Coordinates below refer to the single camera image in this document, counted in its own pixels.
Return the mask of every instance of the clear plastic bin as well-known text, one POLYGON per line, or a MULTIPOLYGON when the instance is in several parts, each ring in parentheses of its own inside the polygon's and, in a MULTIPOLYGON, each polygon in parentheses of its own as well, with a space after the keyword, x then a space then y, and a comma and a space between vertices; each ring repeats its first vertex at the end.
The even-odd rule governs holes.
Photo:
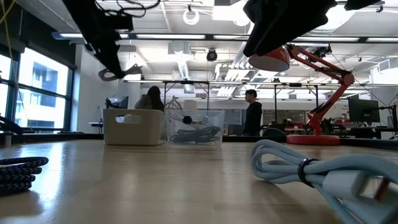
POLYGON ((169 144, 221 145, 224 111, 166 111, 167 142, 169 144))

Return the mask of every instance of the dark hair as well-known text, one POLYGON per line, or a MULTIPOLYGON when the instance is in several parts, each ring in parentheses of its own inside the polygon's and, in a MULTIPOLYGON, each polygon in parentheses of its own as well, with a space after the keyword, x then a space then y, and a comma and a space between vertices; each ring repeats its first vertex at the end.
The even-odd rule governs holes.
POLYGON ((257 98, 257 91, 256 90, 246 90, 246 92, 244 93, 249 94, 249 95, 253 95, 255 98, 257 98))
POLYGON ((149 88, 147 95, 150 97, 153 110, 164 111, 164 104, 160 99, 160 89, 157 86, 152 86, 149 88))

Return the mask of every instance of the white storage bin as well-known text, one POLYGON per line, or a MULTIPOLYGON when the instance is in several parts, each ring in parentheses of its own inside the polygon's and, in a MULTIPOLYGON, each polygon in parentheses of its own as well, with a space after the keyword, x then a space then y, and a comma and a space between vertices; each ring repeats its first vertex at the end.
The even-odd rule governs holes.
POLYGON ((157 146, 166 142, 164 113, 159 110, 104 109, 107 145, 157 146))
POLYGON ((169 109, 166 127, 169 144, 219 146, 223 140, 224 111, 169 109))

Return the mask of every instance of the woman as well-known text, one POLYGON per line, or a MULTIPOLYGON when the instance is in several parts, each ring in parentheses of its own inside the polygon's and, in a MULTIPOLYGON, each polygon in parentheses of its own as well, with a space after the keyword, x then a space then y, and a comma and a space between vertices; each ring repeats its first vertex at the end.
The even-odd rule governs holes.
POLYGON ((150 87, 148 93, 143 95, 137 102, 135 109, 160 110, 164 112, 164 104, 160 99, 159 87, 150 87))

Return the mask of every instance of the person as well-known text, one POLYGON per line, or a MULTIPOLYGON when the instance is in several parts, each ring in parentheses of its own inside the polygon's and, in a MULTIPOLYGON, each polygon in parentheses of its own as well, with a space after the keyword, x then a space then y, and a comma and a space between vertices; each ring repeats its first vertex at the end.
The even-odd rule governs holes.
POLYGON ((246 111, 246 122, 244 124, 243 136, 260 136, 260 123, 262 114, 262 105, 256 102, 257 92, 247 90, 244 99, 249 103, 246 111))
POLYGON ((135 109, 160 110, 164 112, 164 104, 160 99, 160 89, 157 86, 149 88, 148 93, 143 95, 136 103, 135 109))

